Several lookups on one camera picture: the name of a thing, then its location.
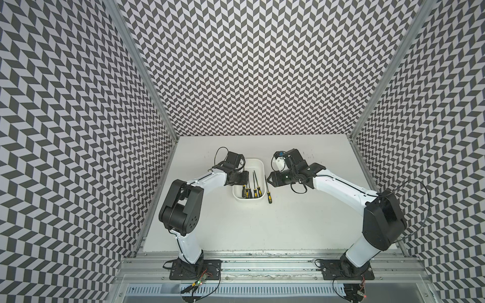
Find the file tool two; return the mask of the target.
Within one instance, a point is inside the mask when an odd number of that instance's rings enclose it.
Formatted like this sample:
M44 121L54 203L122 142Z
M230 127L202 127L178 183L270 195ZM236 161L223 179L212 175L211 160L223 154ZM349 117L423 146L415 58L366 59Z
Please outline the file tool two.
M268 202L271 205L273 202L272 202L272 196L270 193L269 184L268 184L266 175L265 175L265 188L266 188L266 196L267 196Z

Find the file tool three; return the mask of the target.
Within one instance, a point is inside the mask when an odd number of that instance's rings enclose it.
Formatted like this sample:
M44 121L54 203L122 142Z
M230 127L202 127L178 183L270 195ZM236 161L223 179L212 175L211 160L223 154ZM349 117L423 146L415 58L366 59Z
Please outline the file tool three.
M261 198L263 196L263 193L262 193L261 187L260 187L259 182L258 182L257 174L256 174L256 186L258 187L259 198Z

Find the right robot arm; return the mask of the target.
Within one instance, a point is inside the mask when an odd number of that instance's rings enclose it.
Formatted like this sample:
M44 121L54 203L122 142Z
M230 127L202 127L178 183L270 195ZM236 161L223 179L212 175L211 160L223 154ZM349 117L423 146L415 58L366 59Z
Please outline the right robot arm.
M272 164L277 169L266 180L274 188L300 184L304 189L337 198L362 217L361 235L340 258L340 269L347 271L347 276L366 270L370 260L388 250L407 228L400 203L389 190L367 189L339 177L324 165L308 164L295 148L275 152Z

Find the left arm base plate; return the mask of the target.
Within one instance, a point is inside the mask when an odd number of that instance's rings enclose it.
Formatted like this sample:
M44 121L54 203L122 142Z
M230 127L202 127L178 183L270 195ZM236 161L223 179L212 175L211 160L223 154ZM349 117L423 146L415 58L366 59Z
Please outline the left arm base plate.
M207 280L219 280L221 265L221 260L202 260L192 265L178 258L172 262L169 280L195 281L203 275L203 272L206 274Z

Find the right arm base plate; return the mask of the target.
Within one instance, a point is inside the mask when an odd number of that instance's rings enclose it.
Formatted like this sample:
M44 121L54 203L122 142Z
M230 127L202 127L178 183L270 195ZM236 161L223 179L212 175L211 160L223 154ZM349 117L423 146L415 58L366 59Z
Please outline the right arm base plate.
M319 268L323 275L323 279L327 281L334 279L372 281L375 279L369 261L361 267L355 267L350 261L319 260Z

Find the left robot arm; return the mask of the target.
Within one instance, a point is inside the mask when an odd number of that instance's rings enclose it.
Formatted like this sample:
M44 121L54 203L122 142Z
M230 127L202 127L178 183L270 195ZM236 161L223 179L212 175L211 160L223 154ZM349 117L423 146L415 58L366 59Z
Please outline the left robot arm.
M203 250L192 232L200 219L204 195L225 186L244 186L248 179L247 170L228 169L220 164L198 178L172 182L159 221L175 237L182 262L195 265L203 259Z

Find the file tool four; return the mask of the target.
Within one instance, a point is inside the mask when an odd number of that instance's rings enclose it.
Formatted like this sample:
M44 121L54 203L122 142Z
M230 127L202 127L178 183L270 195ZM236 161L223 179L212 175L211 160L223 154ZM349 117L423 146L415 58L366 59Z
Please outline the file tool four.
M253 171L253 197L256 199L259 197L259 194L258 194L258 187L256 186L256 172Z

